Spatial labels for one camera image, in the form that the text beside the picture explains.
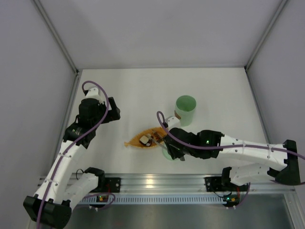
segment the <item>gray wall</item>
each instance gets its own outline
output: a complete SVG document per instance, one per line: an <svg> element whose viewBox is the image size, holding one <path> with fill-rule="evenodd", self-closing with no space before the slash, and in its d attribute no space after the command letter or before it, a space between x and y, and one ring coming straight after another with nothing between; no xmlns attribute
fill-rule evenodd
<svg viewBox="0 0 305 229"><path fill-rule="evenodd" d="M273 143L297 142L305 155L305 1L291 0L249 76ZM305 180L305 163L299 162ZM305 209L305 186L297 192Z"/></svg>
<svg viewBox="0 0 305 229"><path fill-rule="evenodd" d="M244 66L280 0L41 0L80 68Z"/></svg>
<svg viewBox="0 0 305 229"><path fill-rule="evenodd" d="M46 174L74 75L30 0L0 1L0 224L26 227L22 203Z"/></svg>

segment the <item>green cup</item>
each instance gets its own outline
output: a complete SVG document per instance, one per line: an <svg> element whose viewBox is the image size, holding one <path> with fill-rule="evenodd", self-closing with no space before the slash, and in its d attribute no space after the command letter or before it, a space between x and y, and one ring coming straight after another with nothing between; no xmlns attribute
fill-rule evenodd
<svg viewBox="0 0 305 229"><path fill-rule="evenodd" d="M181 126L192 123L196 105L196 100L189 95L182 95L177 99L175 116L180 120Z"/></svg>

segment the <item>white table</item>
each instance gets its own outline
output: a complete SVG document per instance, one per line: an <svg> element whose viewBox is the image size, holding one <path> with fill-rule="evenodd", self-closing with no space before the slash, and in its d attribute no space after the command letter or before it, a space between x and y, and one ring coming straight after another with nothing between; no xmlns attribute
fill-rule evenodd
<svg viewBox="0 0 305 229"><path fill-rule="evenodd" d="M140 150L124 146L124 141L142 130L158 126L158 110L165 117L173 115L176 99L184 94L197 100L194 121L184 128L186 131L196 134L212 129L243 140L266 142L243 68L84 70L69 124L78 114L84 99L81 85L87 80L100 84L109 97L114 97L121 119L97 129L77 168L129 174L219 174L224 167L244 165L235 160L191 156L185 156L184 162L169 161L159 147Z"/></svg>

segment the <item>fish-shaped tray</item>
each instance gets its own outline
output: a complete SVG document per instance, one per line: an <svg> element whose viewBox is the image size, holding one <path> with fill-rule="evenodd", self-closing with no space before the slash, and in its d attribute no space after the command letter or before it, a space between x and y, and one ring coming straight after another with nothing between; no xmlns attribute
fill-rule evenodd
<svg viewBox="0 0 305 229"><path fill-rule="evenodd" d="M158 136L156 136L154 134L154 131L157 132L162 138L164 138L167 133L162 129L162 127L155 127L155 128L150 128L150 129L147 129L147 130L144 130L142 131L141 133L138 133L135 137L132 138L132 140L130 140L129 142L124 142L124 145L126 147L128 146L133 146L133 147L136 147L136 148L141 148L141 149L151 149L151 148L155 148L157 147L157 144L155 142L152 142L152 144L150 146L143 146L141 143L140 143L140 138L143 136L143 135L147 135L147 134L150 134L151 136L154 137L154 139L159 139Z"/></svg>

